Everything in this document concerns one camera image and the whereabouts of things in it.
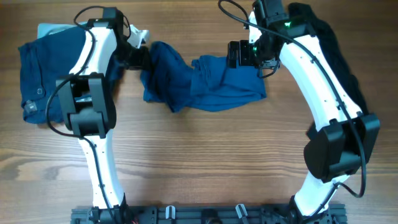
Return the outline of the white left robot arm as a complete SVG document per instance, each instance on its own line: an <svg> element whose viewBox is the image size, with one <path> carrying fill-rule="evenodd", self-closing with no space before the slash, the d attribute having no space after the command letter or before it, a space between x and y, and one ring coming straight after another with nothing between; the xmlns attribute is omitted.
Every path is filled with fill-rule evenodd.
<svg viewBox="0 0 398 224"><path fill-rule="evenodd" d="M93 205L87 211L73 210L72 223L133 223L124 190L119 182L113 154L116 107L111 84L106 79L109 61L116 56L131 70L147 67L145 44L148 30L116 19L90 19L82 25L85 41L69 76L57 80L59 98L68 137L77 138L83 149L93 189Z"/></svg>

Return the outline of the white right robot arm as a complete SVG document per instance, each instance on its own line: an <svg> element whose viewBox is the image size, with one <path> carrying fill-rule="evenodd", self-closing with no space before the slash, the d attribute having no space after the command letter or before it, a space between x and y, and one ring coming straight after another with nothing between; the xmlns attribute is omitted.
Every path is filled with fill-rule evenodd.
<svg viewBox="0 0 398 224"><path fill-rule="evenodd" d="M313 116L309 142L303 150L308 174L292 197L285 215L291 223L323 218L339 188L356 198L366 190L367 163L373 152L380 122L352 99L332 69L315 27L301 19L284 19L261 27L242 20L250 39L239 53L252 65L264 68L275 61L295 79Z"/></svg>

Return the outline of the blue t-shirt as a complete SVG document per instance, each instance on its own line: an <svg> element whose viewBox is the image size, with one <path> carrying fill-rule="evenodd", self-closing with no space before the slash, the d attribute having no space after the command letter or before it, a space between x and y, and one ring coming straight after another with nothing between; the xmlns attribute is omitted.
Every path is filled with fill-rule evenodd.
<svg viewBox="0 0 398 224"><path fill-rule="evenodd" d="M143 100L165 103L173 113L229 110L267 97L258 69L229 68L226 57L202 55L189 66L171 45L153 42L150 59L152 70L141 73Z"/></svg>

